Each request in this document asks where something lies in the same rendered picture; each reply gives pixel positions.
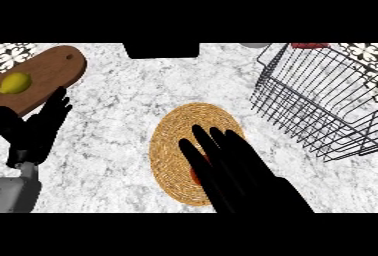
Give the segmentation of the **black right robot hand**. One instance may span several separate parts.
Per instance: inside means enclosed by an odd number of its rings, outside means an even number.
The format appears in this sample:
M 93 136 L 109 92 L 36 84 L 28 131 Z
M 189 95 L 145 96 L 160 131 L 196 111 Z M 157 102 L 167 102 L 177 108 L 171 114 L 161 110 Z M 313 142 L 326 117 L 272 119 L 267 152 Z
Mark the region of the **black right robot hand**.
M 222 132 L 211 127 L 205 132 L 194 125 L 192 133 L 205 156 L 188 139 L 179 141 L 179 147 L 217 213 L 313 214 L 290 181 L 273 174 L 253 146 L 232 130 Z

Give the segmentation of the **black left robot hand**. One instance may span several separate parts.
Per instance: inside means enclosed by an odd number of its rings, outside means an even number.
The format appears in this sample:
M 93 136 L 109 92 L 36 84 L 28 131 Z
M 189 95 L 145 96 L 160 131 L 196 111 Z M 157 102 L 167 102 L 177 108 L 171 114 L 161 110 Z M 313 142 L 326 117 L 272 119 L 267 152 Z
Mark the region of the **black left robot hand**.
M 46 161 L 71 109 L 64 87 L 56 89 L 40 112 L 27 120 L 9 107 L 0 106 L 0 136 L 10 143 L 6 161 L 10 168 L 24 162 L 39 165 Z

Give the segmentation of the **red tomato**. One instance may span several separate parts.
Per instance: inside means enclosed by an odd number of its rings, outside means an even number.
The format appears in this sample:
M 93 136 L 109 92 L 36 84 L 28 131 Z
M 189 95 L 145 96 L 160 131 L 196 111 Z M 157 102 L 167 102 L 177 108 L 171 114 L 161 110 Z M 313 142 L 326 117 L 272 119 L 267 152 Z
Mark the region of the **red tomato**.
M 204 154 L 202 157 L 205 158 L 207 162 L 210 163 L 210 158 L 208 158 L 208 156 Z M 199 178 L 198 178 L 198 176 L 196 176 L 195 169 L 194 169 L 192 167 L 191 167 L 191 170 L 189 170 L 189 174 L 191 174 L 194 183 L 201 186 L 201 181 L 199 181 Z

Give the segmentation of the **round woven straw placemat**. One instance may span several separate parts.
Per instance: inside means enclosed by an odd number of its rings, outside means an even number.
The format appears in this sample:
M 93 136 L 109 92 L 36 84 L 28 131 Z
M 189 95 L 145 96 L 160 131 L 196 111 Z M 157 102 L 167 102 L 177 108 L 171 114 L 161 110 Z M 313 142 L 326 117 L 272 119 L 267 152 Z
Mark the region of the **round woven straw placemat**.
M 157 183 L 168 196 L 180 203 L 207 206 L 211 202 L 179 148 L 179 141 L 185 138 L 201 154 L 205 154 L 192 133 L 195 124 L 205 131 L 217 127 L 222 132 L 233 130 L 244 137 L 241 125 L 219 106 L 208 103 L 185 104 L 163 117 L 157 125 L 149 144 L 149 160 Z

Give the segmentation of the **yellow lemon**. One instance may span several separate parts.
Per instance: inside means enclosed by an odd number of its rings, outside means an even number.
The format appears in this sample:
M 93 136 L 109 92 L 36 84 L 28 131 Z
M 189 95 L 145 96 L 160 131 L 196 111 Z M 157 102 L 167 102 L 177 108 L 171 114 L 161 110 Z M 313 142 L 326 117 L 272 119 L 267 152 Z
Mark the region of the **yellow lemon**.
M 2 94 L 18 94 L 31 86 L 31 76 L 16 72 L 6 76 L 0 86 Z

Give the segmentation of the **brown wooden cutting board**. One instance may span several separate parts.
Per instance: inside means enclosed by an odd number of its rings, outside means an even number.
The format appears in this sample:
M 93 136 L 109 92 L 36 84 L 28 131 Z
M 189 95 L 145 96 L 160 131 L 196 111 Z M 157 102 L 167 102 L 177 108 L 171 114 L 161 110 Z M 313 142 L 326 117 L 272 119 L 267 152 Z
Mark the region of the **brown wooden cutting board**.
M 56 88 L 68 88 L 81 78 L 87 60 L 72 46 L 56 46 L 0 74 L 0 84 L 7 75 L 31 75 L 31 86 L 19 94 L 0 94 L 0 106 L 7 106 L 24 117 L 49 99 Z

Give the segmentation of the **black box appliance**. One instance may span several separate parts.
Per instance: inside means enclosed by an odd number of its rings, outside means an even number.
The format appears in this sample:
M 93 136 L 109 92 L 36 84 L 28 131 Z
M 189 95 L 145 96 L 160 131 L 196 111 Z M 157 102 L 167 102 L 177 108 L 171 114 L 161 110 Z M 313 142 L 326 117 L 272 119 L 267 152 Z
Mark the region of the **black box appliance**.
M 199 55 L 198 43 L 126 43 L 124 48 L 132 59 L 196 58 Z

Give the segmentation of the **red object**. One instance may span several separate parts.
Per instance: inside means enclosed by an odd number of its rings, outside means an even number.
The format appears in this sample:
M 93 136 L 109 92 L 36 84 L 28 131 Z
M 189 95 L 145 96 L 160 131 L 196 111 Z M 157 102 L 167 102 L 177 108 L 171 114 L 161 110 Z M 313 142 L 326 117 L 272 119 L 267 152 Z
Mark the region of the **red object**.
M 316 49 L 316 48 L 328 48 L 328 43 L 291 43 L 291 47 L 297 49 Z

